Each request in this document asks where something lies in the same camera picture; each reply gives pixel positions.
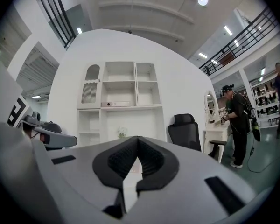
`chair armrest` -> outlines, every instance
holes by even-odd
[[[218,141],[218,140],[212,140],[210,141],[210,144],[215,144],[215,145],[223,145],[225,146],[227,142],[225,141]]]

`white desk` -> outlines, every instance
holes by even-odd
[[[208,125],[204,130],[205,132],[205,141],[204,141],[204,153],[209,154],[212,150],[214,145],[210,144],[209,141],[218,140],[218,141],[227,141],[228,136],[231,134],[231,126],[230,122],[226,121],[223,125],[219,126],[212,126],[211,124]],[[223,156],[224,146],[219,145],[219,158],[218,162],[221,163],[221,159]]]

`balcony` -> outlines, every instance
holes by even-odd
[[[214,74],[241,54],[245,53],[278,25],[276,18],[268,7],[253,21],[244,20],[244,22],[248,24],[247,27],[199,67],[207,76]]]

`backpack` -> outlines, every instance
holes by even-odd
[[[244,105],[244,112],[248,115],[248,118],[249,119],[255,119],[256,118],[256,112],[255,112],[255,109],[252,107],[248,96],[247,95],[242,95],[241,93],[238,93],[238,92],[235,92],[233,94],[234,97],[235,97],[235,94],[240,94],[244,98],[245,103],[242,104],[242,105]]]

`chair headrest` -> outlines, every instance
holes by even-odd
[[[174,119],[174,125],[183,125],[185,123],[195,122],[195,119],[191,114],[176,114]]]

